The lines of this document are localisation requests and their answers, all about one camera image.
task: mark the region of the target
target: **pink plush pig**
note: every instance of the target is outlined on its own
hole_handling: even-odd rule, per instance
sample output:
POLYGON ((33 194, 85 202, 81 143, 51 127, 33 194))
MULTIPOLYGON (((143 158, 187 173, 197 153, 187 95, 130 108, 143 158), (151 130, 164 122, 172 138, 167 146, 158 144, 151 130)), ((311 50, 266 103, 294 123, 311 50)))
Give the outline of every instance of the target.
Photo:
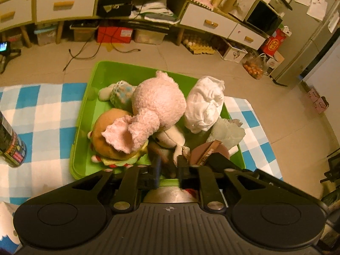
POLYGON ((182 117, 186 100, 178 84, 162 71, 137 86, 132 95, 134 116, 116 119, 102 132, 116 150, 139 150, 156 131, 168 130, 182 117))

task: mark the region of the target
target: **shelf leg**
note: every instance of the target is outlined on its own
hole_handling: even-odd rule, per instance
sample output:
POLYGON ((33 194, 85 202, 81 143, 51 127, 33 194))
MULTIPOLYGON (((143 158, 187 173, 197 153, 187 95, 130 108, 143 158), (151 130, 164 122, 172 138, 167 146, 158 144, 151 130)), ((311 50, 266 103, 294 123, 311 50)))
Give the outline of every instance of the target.
POLYGON ((25 40, 26 46, 28 48, 31 48, 32 47, 32 43, 30 41, 30 38, 28 37, 26 27, 25 26, 20 26, 20 29, 21 29, 21 33, 23 35, 23 39, 25 40))
POLYGON ((176 45, 177 46, 181 45, 183 33, 184 33, 184 28, 180 28, 180 31, 177 34, 177 40, 176 40, 176 45))
POLYGON ((59 21, 58 24, 58 30, 57 30, 57 39, 56 39, 56 43, 60 44, 60 39, 62 38, 62 27, 64 26, 64 21, 59 21))

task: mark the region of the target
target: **tiled floor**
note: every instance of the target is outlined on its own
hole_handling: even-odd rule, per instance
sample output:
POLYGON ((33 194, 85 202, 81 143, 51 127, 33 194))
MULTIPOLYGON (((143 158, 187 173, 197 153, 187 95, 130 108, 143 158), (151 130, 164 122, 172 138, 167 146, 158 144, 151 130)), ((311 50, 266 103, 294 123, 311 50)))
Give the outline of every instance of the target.
MULTIPOLYGON (((22 55, 9 62, 0 76, 0 86, 30 83, 87 82, 91 69, 100 60, 142 65, 168 70, 193 77, 211 75, 225 82, 225 95, 247 99, 253 106, 286 182, 316 196, 322 197, 333 187, 321 185, 319 180, 328 170, 327 154, 338 147, 327 119, 318 115, 313 105, 298 86, 280 87, 268 77, 257 81, 242 65, 223 61, 218 54, 192 55, 185 47, 171 42, 160 46, 137 44, 116 45, 127 51, 140 48, 140 52, 119 53, 102 46, 96 57, 73 60, 66 71, 65 65, 72 54, 77 54, 83 43, 62 42, 44 47, 24 48, 22 55)), ((86 45, 80 57, 91 57, 98 44, 86 45)))

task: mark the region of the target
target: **metal screw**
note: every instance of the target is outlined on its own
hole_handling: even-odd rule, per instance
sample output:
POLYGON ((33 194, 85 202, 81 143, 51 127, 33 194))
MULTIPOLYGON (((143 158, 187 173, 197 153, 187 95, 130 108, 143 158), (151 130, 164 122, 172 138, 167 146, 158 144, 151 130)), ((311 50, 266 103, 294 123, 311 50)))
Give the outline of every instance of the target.
POLYGON ((219 201, 211 201, 208 203, 208 208, 211 210, 221 210, 224 208, 224 205, 219 201))
POLYGON ((116 208, 117 210, 126 210, 130 208, 130 204, 125 201, 119 201, 119 202, 116 202, 113 205, 113 207, 116 208))

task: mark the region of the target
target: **drawer handle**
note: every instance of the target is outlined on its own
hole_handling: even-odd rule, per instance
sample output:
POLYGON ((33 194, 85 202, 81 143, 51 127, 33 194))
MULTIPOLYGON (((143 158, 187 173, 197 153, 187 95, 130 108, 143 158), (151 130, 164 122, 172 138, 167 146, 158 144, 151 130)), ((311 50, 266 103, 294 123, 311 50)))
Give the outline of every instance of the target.
POLYGON ((218 27, 217 23, 214 23, 214 22, 212 22, 210 20, 205 20, 204 23, 207 24, 207 25, 213 26, 214 28, 218 27))
POLYGON ((11 11, 5 14, 0 15, 0 21, 2 22, 3 20, 13 18, 15 14, 15 11, 11 11))
POLYGON ((54 7, 60 8, 60 7, 72 7, 74 4, 74 1, 65 1, 65 2, 55 2, 54 7))
POLYGON ((254 39, 252 39, 252 38, 250 38, 250 37, 248 37, 248 36, 246 36, 246 37, 244 38, 244 40, 247 41, 247 42, 249 42, 249 43, 254 42, 254 39))

